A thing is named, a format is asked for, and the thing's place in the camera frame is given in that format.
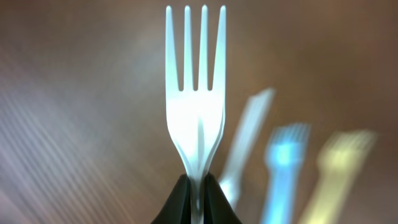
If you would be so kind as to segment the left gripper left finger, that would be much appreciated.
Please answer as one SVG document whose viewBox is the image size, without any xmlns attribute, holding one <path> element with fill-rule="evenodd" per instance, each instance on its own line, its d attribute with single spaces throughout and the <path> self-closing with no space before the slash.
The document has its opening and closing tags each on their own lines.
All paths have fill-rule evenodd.
<svg viewBox="0 0 398 224">
<path fill-rule="evenodd" d="M 151 224 L 191 224 L 191 185 L 182 174 Z"/>
</svg>

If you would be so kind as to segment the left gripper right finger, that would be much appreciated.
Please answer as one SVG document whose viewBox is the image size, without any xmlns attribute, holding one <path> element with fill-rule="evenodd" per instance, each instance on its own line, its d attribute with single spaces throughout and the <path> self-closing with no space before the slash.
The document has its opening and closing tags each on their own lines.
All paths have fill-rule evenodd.
<svg viewBox="0 0 398 224">
<path fill-rule="evenodd" d="M 206 175 L 204 187 L 204 224 L 242 224 L 213 174 Z"/>
</svg>

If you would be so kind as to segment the light blue plastic fork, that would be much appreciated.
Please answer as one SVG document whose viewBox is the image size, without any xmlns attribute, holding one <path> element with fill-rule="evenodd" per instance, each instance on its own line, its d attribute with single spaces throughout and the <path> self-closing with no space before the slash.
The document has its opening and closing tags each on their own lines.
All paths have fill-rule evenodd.
<svg viewBox="0 0 398 224">
<path fill-rule="evenodd" d="M 288 224 L 292 221 L 295 189 L 309 134 L 310 125 L 306 123 L 273 130 L 264 154 L 269 180 L 260 223 Z"/>
</svg>

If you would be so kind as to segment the small white plastic fork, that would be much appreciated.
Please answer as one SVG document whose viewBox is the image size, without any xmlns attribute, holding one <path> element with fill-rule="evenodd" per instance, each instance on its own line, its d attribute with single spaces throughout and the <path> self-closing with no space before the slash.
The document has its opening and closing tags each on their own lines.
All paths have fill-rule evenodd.
<svg viewBox="0 0 398 224">
<path fill-rule="evenodd" d="M 226 164 L 218 182 L 233 210 L 236 209 L 245 165 L 261 132 L 275 90 L 267 88 L 248 98 L 236 129 Z"/>
</svg>

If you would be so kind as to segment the yellow plastic fork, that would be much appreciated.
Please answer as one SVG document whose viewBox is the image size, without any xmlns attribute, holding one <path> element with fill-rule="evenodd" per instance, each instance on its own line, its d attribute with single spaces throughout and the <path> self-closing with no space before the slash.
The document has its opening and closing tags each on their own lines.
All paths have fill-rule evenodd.
<svg viewBox="0 0 398 224">
<path fill-rule="evenodd" d="M 353 183 L 376 139 L 377 134 L 367 129 L 331 135 L 318 155 L 318 182 L 299 223 L 338 222 Z"/>
</svg>

